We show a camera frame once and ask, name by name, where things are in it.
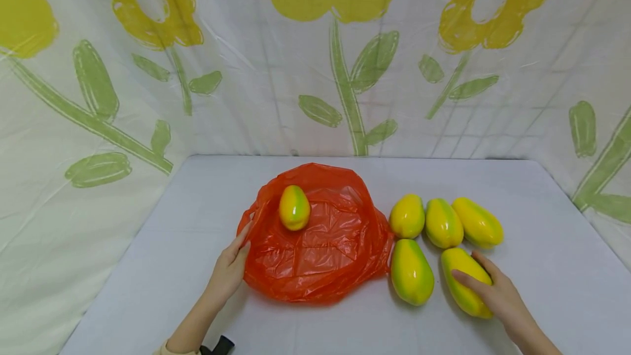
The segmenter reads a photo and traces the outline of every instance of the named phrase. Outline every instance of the sleeve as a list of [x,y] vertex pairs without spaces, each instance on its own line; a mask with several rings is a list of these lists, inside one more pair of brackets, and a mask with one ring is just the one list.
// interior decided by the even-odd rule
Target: sleeve
[[167,350],[167,342],[164,342],[164,344],[162,344],[162,347],[154,352],[153,355],[199,355],[199,351],[189,352],[188,354],[175,354],[175,352]]

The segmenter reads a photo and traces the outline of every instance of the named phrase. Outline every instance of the yellow-green papaya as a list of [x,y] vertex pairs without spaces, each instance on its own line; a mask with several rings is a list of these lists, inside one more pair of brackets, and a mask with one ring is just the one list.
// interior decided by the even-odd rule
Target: yellow-green papaya
[[432,268],[415,240],[396,242],[390,268],[394,290],[402,300],[420,306],[432,296]]
[[443,266],[443,275],[449,287],[449,292],[454,300],[465,313],[472,317],[489,319],[493,317],[491,310],[482,302],[480,296],[476,295],[466,286],[458,283],[451,271],[453,269],[464,272],[478,281],[487,285],[493,285],[489,273],[480,266],[475,259],[466,253],[462,248],[449,248],[444,250],[440,256],[440,263]]
[[311,205],[302,188],[290,185],[283,190],[278,204],[278,215],[283,225],[291,231],[298,231],[307,226]]
[[464,236],[460,218],[445,199],[428,202],[425,231],[430,241],[439,248],[457,247]]
[[464,237],[476,247],[493,248],[504,240],[504,230],[497,218],[466,197],[459,197],[452,207],[464,227]]
[[394,205],[388,221],[399,238],[414,239],[425,225],[423,200],[415,194],[406,194]]

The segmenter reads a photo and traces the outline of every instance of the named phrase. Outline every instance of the finger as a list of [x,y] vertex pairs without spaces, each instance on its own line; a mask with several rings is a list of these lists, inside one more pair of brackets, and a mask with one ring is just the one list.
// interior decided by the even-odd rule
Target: finger
[[458,283],[461,283],[475,292],[478,296],[482,297],[482,300],[484,300],[491,289],[490,285],[486,285],[485,283],[482,283],[482,281],[478,281],[460,270],[452,270],[451,273]]
[[241,230],[240,234],[238,234],[237,237],[232,240],[232,243],[230,243],[228,248],[225,249],[226,255],[230,256],[231,258],[230,263],[232,263],[233,260],[237,257],[239,248],[241,248],[246,236],[248,235],[250,227],[252,227],[252,221],[248,222],[248,224],[243,227],[243,230]]
[[252,248],[252,243],[247,242],[245,246],[238,251],[237,257],[233,263],[233,265],[237,266],[241,271],[245,271],[245,261],[248,259],[250,248]]
[[491,276],[491,279],[495,280],[499,276],[502,276],[503,273],[499,267],[495,265],[495,263],[491,262],[490,259],[486,258],[486,256],[482,255],[480,251],[474,250],[472,252],[473,259],[477,260],[479,264],[486,270],[487,273]]

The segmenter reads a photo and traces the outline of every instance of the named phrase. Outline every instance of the flower center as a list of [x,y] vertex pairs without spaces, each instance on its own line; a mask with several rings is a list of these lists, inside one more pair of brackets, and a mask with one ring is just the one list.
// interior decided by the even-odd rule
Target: flower center
[[497,17],[502,11],[506,0],[475,0],[472,9],[472,19],[484,24]]
[[155,22],[163,23],[169,17],[167,0],[136,0],[145,15]]

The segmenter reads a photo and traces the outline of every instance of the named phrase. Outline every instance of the right hand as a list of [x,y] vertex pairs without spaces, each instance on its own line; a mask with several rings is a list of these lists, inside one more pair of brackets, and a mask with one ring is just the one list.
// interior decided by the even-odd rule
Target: right hand
[[486,306],[502,322],[513,342],[519,341],[524,335],[538,333],[539,326],[509,277],[480,252],[472,252],[472,257],[489,273],[493,285],[486,285],[458,270],[452,271],[454,279],[480,296]]

